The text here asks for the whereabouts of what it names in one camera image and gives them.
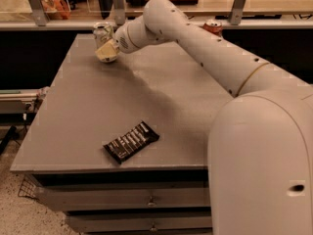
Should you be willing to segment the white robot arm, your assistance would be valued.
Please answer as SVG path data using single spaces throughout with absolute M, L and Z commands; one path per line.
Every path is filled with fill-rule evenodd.
M 173 41 L 231 95 L 208 137 L 214 235 L 313 235 L 313 87 L 192 24 L 168 0 L 150 0 L 97 49 Z

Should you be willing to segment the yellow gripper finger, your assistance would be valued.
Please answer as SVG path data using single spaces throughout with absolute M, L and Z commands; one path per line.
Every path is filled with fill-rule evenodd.
M 97 58 L 103 63 L 114 62 L 118 53 L 119 47 L 113 39 L 107 41 L 104 45 L 96 50 Z

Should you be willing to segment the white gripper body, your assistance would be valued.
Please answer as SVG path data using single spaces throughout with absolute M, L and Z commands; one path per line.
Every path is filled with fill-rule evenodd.
M 139 50 L 139 47 L 136 46 L 128 33 L 128 27 L 130 26 L 130 23 L 126 23 L 119 27 L 115 33 L 114 33 L 114 41 L 116 45 L 118 46 L 118 49 L 120 52 L 130 54 L 133 52 L 136 52 Z

